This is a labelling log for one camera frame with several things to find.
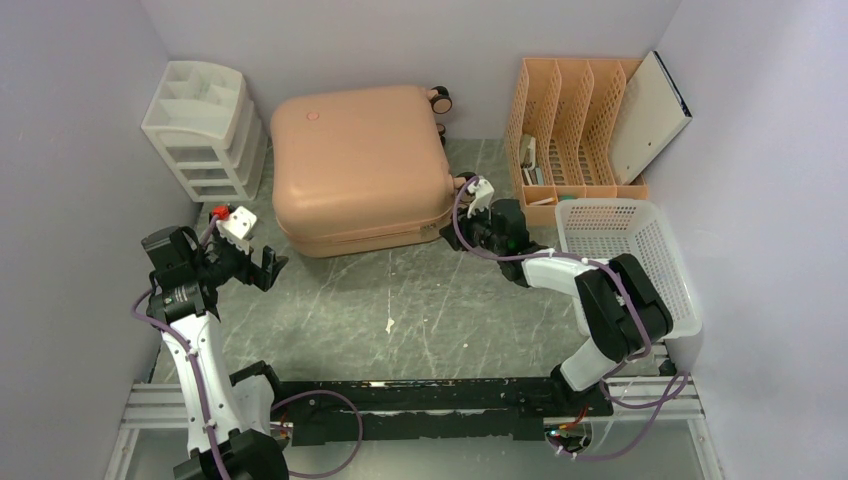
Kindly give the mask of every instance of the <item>orange suitcase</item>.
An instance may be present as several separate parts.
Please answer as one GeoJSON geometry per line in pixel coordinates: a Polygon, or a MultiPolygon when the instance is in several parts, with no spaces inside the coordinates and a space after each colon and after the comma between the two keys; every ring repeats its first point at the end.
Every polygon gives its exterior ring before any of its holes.
{"type": "Polygon", "coordinates": [[[329,257],[438,238],[455,182],[433,114],[450,106],[443,87],[417,86],[283,103],[271,119],[273,204],[292,247],[329,257]]]}

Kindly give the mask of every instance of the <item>marble table surface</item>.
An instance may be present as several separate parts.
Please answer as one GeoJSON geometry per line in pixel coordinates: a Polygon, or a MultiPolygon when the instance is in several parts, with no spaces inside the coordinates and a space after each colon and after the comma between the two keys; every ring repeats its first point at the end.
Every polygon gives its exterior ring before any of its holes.
{"type": "MultiPolygon", "coordinates": [[[[500,140],[448,140],[454,174],[475,171],[511,195],[500,140]]],[[[569,297],[506,281],[498,266],[443,240],[329,259],[294,251],[271,207],[272,152],[247,208],[260,219],[252,244],[290,257],[267,293],[235,280],[219,289],[230,372],[265,360],[282,380],[385,380],[545,376],[584,342],[569,297]],[[389,319],[393,320],[387,328],[389,319]]],[[[214,205],[204,205],[197,227],[214,205]]],[[[531,229],[557,246],[556,229],[531,229]]],[[[653,359],[622,374],[657,375],[653,359]]],[[[177,382],[160,351],[153,381],[177,382]]]]}

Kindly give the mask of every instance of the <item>white plastic basket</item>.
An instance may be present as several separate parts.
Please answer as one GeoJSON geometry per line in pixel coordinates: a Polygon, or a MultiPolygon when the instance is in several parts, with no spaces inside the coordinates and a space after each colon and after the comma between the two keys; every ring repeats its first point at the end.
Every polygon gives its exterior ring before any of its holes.
{"type": "MultiPolygon", "coordinates": [[[[689,280],[665,217],[651,202],[624,198],[581,198],[556,206],[563,251],[589,258],[635,256],[662,297],[674,328],[665,339],[696,335],[701,319],[689,291],[689,280]]],[[[585,318],[580,330],[588,333],[585,318]]]]}

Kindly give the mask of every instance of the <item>wall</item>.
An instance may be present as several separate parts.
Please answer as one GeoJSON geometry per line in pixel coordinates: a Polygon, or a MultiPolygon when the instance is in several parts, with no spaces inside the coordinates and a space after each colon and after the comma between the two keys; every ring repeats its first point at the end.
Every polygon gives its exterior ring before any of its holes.
{"type": "Polygon", "coordinates": [[[240,70],[263,119],[287,98],[445,85],[449,137],[500,138],[523,56],[643,57],[680,0],[142,0],[168,52],[240,70]]]}
{"type": "Polygon", "coordinates": [[[848,5],[684,0],[659,43],[693,120],[648,173],[704,308],[728,478],[848,478],[848,5]]]}
{"type": "Polygon", "coordinates": [[[194,205],[139,125],[168,60],[134,0],[0,4],[0,477],[103,478],[158,339],[139,241],[194,205]]]}

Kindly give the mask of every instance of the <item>red connector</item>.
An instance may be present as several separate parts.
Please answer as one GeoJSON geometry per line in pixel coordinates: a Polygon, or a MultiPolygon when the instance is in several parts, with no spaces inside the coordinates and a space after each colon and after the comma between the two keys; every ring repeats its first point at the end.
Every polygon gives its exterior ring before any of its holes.
{"type": "Polygon", "coordinates": [[[218,220],[230,218],[230,209],[226,205],[220,205],[212,209],[212,215],[218,215],[218,220]]]}

